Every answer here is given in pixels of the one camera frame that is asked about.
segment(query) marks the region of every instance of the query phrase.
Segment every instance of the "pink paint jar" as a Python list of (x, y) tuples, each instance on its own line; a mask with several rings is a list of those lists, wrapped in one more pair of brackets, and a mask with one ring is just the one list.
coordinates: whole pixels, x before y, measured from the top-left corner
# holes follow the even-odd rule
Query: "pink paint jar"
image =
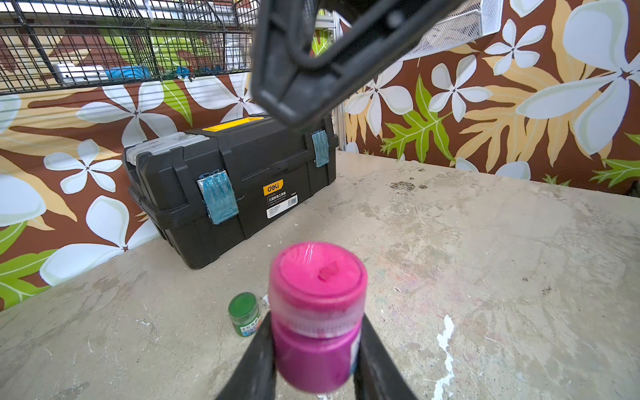
[(294, 387), (333, 392), (355, 370), (367, 270), (350, 251), (300, 243), (276, 257), (269, 276), (276, 366)]

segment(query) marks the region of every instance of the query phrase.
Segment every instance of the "jar label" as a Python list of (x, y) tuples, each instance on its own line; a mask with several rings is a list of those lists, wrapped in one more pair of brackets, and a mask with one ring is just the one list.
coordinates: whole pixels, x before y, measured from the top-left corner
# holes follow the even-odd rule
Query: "jar label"
[(251, 336), (258, 330), (258, 328), (260, 328), (260, 314), (258, 314), (249, 325), (241, 326), (240, 332), (242, 333), (242, 336)]

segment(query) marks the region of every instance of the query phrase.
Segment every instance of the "black toolbox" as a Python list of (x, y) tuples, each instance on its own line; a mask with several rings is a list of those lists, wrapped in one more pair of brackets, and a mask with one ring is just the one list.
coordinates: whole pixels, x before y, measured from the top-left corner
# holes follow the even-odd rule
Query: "black toolbox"
[[(335, 180), (338, 137), (331, 117), (314, 128), (293, 133), (267, 116), (219, 132), (192, 130), (187, 133), (209, 139), (162, 154), (138, 154), (136, 165), (127, 161), (132, 149), (127, 148), (122, 159), (129, 192), (184, 262), (202, 268)], [(323, 129), (329, 162), (316, 167), (311, 135)], [(197, 184), (215, 170), (226, 170), (239, 210), (219, 225), (209, 218)]]

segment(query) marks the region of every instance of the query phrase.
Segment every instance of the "table surface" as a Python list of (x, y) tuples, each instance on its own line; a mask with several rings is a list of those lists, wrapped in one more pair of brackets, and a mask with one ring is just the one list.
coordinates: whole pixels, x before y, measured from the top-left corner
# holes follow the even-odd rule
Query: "table surface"
[[(0, 313), (0, 397), (212, 399), (249, 339), (229, 300), (330, 241), (369, 271), (366, 312), (420, 399), (637, 399), (640, 200), (338, 152), (336, 181), (201, 270), (162, 239)], [(277, 399), (317, 399), (278, 381)], [(346, 385), (335, 400), (353, 399)]]

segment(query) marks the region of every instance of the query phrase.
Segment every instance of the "floral wallpaper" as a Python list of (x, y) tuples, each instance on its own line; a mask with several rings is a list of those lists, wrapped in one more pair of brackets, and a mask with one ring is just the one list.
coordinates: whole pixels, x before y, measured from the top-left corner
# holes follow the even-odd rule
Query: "floral wallpaper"
[(354, 94), (347, 150), (624, 193), (640, 178), (639, 15), (631, 0), (505, 1), (500, 33)]
[(123, 149), (262, 112), (248, 78), (0, 96), (0, 310), (158, 236)]

